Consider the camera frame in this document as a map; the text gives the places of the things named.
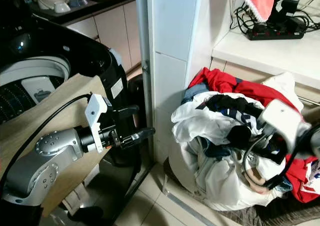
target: white counter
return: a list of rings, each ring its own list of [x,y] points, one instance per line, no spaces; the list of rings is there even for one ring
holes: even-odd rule
[[[302,39],[259,41],[230,31],[212,56],[272,75],[288,71],[298,83],[320,89],[320,30]]]

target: pile of clothes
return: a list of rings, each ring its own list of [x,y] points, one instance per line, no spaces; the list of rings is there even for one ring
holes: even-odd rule
[[[212,209],[230,211],[267,206],[287,192],[305,203],[320,195],[320,163],[314,157],[295,159],[285,180],[272,190],[258,186],[247,176],[262,185],[278,175],[288,160],[289,155],[285,157],[282,153],[286,145],[275,134],[249,153],[245,169],[242,164],[249,142],[262,133],[257,118],[274,99],[299,113],[303,109],[290,73],[259,84],[204,68],[173,112],[175,140],[186,152],[183,157],[194,175],[198,193]]]

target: white bracket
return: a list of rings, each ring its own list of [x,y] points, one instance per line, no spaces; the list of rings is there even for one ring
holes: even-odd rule
[[[100,94],[92,94],[84,114],[92,132],[95,148],[100,154],[103,151],[102,142],[99,137],[100,123],[98,122],[101,114],[106,113],[107,103]]]

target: washing machine drum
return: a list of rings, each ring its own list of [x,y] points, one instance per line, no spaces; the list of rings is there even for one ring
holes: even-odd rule
[[[70,65],[55,56],[30,57],[0,71],[0,124],[39,104],[65,82]]]

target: red clothing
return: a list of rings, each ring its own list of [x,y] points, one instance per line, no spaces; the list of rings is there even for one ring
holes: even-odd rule
[[[285,156],[286,162],[289,161],[290,155]],[[315,198],[319,197],[319,194],[303,192],[300,190],[302,183],[307,183],[308,179],[306,178],[308,163],[316,161],[317,157],[309,157],[305,160],[303,159],[294,159],[289,170],[285,173],[285,176],[290,181],[293,186],[292,194],[293,196],[302,203],[308,203]]]
[[[203,70],[194,77],[188,88],[202,82],[207,82],[211,91],[240,93],[260,101],[263,106],[267,106],[272,100],[278,99],[299,112],[296,107],[277,90],[260,83],[238,80],[228,73],[221,72],[219,69],[210,71],[206,67],[203,68]]]

